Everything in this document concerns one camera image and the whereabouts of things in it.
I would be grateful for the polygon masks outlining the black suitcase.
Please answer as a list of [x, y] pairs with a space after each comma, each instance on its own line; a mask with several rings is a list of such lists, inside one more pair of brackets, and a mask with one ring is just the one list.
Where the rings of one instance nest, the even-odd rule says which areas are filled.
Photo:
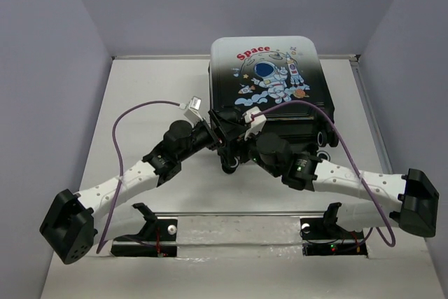
[[299, 151], [336, 147], [335, 106], [314, 43], [304, 36], [223, 37], [211, 45], [210, 107], [225, 118], [259, 108], [264, 132]]

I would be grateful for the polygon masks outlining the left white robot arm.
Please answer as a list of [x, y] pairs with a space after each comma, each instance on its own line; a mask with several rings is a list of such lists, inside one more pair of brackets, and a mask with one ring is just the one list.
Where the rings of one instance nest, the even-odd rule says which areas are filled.
[[161, 186], [181, 171], [181, 163], [204, 148], [220, 149], [246, 131], [241, 117], [209, 111], [209, 121], [176, 120], [162, 141], [127, 171], [92, 188], [56, 194], [39, 232], [59, 259], [70, 265], [111, 229], [113, 210], [134, 196]]

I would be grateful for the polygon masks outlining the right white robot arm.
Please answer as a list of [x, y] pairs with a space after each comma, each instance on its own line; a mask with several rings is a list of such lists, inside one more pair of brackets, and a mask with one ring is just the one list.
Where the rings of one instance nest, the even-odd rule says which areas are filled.
[[424, 172], [380, 174], [344, 167], [308, 152], [297, 152], [276, 134], [246, 139], [255, 164], [294, 190], [355, 197], [357, 204], [333, 202], [322, 228], [329, 237], [363, 228], [398, 227], [417, 237], [434, 237], [440, 194]]

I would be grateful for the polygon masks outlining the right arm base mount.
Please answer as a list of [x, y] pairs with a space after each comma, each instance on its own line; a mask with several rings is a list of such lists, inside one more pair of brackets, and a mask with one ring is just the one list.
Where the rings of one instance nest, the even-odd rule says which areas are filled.
[[337, 224], [341, 206], [341, 202], [332, 203], [322, 216], [300, 220], [304, 256], [368, 256], [363, 231], [349, 232]]

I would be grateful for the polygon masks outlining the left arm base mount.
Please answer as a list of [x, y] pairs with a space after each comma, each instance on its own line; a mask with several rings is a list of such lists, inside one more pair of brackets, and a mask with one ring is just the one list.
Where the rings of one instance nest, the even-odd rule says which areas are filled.
[[112, 241], [110, 253], [115, 257], [177, 257], [177, 217], [159, 217], [144, 203], [132, 205], [144, 224], [138, 233], [122, 235]]

